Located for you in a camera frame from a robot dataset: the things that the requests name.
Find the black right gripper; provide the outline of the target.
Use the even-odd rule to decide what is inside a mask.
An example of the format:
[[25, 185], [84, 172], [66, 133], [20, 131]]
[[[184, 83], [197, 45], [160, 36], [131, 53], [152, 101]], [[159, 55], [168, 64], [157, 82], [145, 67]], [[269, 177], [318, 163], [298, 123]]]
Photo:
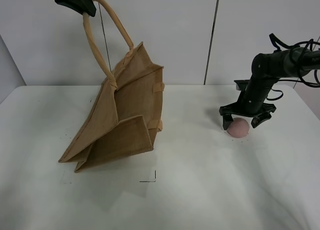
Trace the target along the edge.
[[274, 104], [265, 103], [276, 79], [235, 80], [240, 95], [236, 102], [221, 106], [222, 127], [227, 130], [233, 123], [232, 115], [252, 117], [251, 126], [257, 128], [263, 122], [271, 119], [270, 112], [275, 112]]

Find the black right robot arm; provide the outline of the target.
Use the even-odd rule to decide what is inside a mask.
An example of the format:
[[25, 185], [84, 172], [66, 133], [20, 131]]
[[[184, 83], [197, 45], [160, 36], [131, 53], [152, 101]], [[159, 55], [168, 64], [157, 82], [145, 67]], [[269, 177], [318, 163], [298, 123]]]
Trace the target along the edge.
[[258, 54], [251, 65], [251, 78], [235, 80], [240, 95], [236, 102], [221, 106], [222, 126], [227, 130], [233, 115], [249, 117], [253, 128], [271, 119], [274, 104], [265, 103], [273, 85], [282, 78], [302, 78], [312, 70], [320, 68], [320, 52], [298, 47], [277, 51], [272, 54]]

